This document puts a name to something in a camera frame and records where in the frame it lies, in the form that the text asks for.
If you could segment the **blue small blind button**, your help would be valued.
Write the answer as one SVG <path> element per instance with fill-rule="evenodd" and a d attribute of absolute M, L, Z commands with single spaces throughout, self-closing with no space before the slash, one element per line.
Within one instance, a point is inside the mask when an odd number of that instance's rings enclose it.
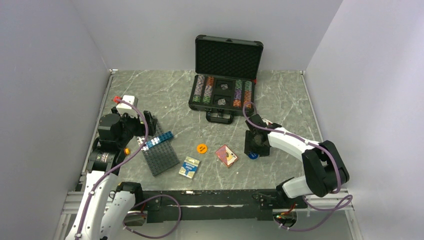
<path fill-rule="evenodd" d="M 247 154 L 247 156 L 248 156 L 250 159 L 252 159 L 252 160 L 255 160 L 255 159 L 257 159 L 257 158 L 259 157 L 259 155 L 258 155 L 257 153 L 254 153 L 254 152 L 249 152 L 249 153 Z"/>

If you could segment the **red playing card deck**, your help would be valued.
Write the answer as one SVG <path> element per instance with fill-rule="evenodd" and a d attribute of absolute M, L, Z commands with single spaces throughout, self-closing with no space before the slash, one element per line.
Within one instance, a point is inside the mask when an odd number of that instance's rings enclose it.
<path fill-rule="evenodd" d="M 239 159 L 239 157 L 226 144 L 221 146 L 215 152 L 215 155 L 228 168 Z"/>

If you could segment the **orange big blind button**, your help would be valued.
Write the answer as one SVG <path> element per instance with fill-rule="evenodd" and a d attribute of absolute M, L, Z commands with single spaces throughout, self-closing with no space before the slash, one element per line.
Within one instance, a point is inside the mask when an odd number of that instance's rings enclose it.
<path fill-rule="evenodd" d="M 197 151 L 199 154 L 205 154 L 205 153 L 208 151 L 208 147 L 207 147 L 207 145 L 206 145 L 206 144 L 201 143 L 201 144 L 199 144 L 199 145 L 196 147 L 196 151 Z"/>

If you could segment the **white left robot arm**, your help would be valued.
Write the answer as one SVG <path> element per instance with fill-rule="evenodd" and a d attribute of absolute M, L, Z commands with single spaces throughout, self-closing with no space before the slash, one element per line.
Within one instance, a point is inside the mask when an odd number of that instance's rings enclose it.
<path fill-rule="evenodd" d="M 66 239 L 111 240 L 127 212 L 143 205 L 142 186 L 135 182 L 124 182 L 117 187 L 117 196 L 111 205 L 107 206 L 107 202 L 120 172 L 119 164 L 127 156 L 127 144 L 135 136 L 153 136 L 157 122 L 149 111 L 132 117 L 118 113 L 115 108 L 100 118 L 98 137 L 88 157 L 83 197 Z"/>

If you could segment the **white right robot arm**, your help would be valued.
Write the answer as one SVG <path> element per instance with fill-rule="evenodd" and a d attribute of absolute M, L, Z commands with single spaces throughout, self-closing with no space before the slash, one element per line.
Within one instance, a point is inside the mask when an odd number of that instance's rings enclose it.
<path fill-rule="evenodd" d="M 292 177 L 276 186 L 276 203 L 288 208 L 298 197 L 324 197 L 340 191 L 350 174 L 336 145 L 300 137 L 277 123 L 264 121 L 259 114 L 246 119 L 244 153 L 267 157 L 271 149 L 279 149 L 302 163 L 304 175 Z"/>

